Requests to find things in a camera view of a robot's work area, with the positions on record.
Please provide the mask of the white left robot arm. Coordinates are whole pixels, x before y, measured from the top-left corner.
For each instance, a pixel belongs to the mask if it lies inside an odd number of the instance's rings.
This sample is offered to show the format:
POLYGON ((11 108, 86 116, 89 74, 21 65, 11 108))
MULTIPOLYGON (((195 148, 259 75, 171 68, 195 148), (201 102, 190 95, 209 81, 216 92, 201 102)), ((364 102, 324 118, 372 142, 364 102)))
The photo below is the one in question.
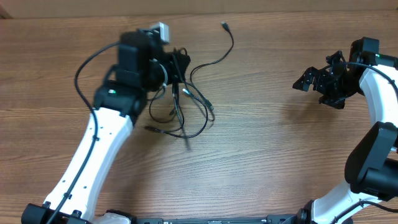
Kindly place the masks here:
POLYGON ((147 104, 147 94, 177 82, 190 62, 178 51, 164 52, 169 29, 160 24, 121 34, 112 65, 94 102, 90 119, 71 163, 42 205, 28 204, 22 223, 91 223, 104 181, 147 104))

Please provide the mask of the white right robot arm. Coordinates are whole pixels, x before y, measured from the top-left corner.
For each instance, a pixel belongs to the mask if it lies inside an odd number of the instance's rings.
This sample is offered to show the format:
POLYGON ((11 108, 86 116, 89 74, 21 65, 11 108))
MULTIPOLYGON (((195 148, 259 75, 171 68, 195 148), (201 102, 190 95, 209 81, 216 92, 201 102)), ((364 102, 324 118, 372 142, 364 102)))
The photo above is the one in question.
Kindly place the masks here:
POLYGON ((397 57, 380 54, 379 40, 363 37, 351 44, 349 59, 339 50, 326 62, 307 68, 292 87, 317 91, 320 104, 338 110, 363 95, 371 128, 348 156, 344 181, 295 215, 268 215, 266 223, 352 223, 370 205, 397 213, 381 204, 397 197, 397 161, 389 158, 397 150, 397 57))

